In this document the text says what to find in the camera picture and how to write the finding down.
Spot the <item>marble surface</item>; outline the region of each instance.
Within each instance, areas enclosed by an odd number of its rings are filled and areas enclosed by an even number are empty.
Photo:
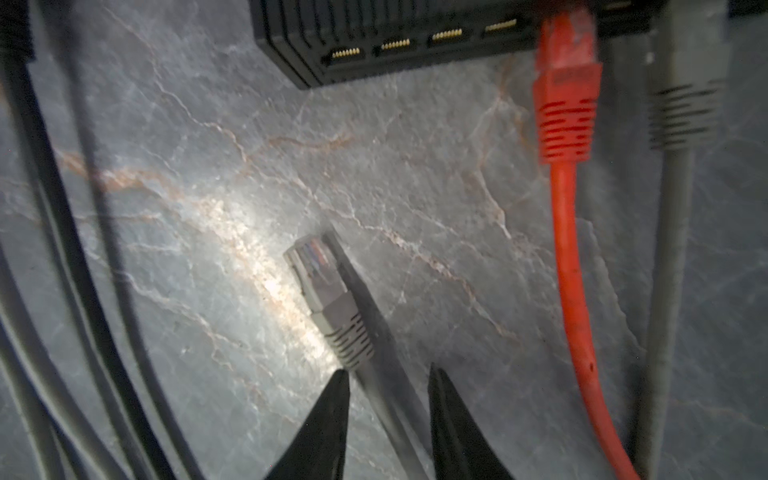
[[[517,478],[611,478],[564,341],[530,52],[298,91],[254,46],[244,0],[44,8],[35,87],[121,355],[181,478],[261,478],[337,367],[281,258],[328,230],[367,287],[380,356],[402,365],[392,394],[417,437],[437,362]],[[697,156],[663,478],[768,470],[767,26],[731,24],[722,134]],[[626,442],[660,172],[644,55],[642,37],[602,46],[579,168],[598,365]],[[0,240],[51,357],[123,462],[2,112]],[[2,476],[34,478],[5,386],[0,425]],[[405,478],[356,387],[348,442],[347,478]]]

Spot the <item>gold contact pin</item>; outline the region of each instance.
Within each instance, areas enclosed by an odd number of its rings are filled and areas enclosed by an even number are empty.
[[[621,10],[622,8],[626,8],[628,6],[632,5],[632,2],[630,0],[621,0],[620,2],[612,2],[608,5],[605,5],[603,7],[603,10]]]
[[[357,48],[357,47],[355,47],[355,48],[347,48],[346,50],[334,51],[331,54],[331,58],[333,58],[333,59],[344,58],[344,57],[351,57],[353,55],[359,55],[359,54],[360,54],[360,49],[359,48]]]
[[[403,48],[408,47],[409,45],[411,45],[411,39],[406,38],[405,40],[388,41],[385,44],[382,44],[381,49],[392,50],[393,48]]]
[[[506,28],[512,28],[517,24],[518,24],[518,19],[513,18],[512,20],[507,20],[506,22],[499,22],[499,23],[494,23],[493,25],[489,25],[485,27],[485,32],[488,33],[490,31],[504,30]]]
[[[460,28],[454,28],[452,30],[439,31],[432,36],[432,41],[446,40],[448,38],[461,37],[464,31]]]

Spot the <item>black network switch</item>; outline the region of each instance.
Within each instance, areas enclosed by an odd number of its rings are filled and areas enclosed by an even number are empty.
[[[602,38],[649,29],[658,0],[591,0]],[[557,0],[250,0],[256,43],[298,88],[529,50]],[[731,14],[766,0],[731,0]]]

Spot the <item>red ethernet cable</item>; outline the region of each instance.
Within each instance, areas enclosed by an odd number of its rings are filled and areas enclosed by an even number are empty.
[[[560,301],[581,398],[617,478],[640,480],[603,399],[576,242],[576,163],[589,158],[602,71],[594,32],[594,19],[583,6],[541,23],[533,85],[539,156],[550,165]]]

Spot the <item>black cable strain relief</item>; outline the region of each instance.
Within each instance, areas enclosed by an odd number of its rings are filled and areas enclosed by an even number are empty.
[[[0,2],[0,55],[16,56],[25,61],[35,57],[27,0]]]

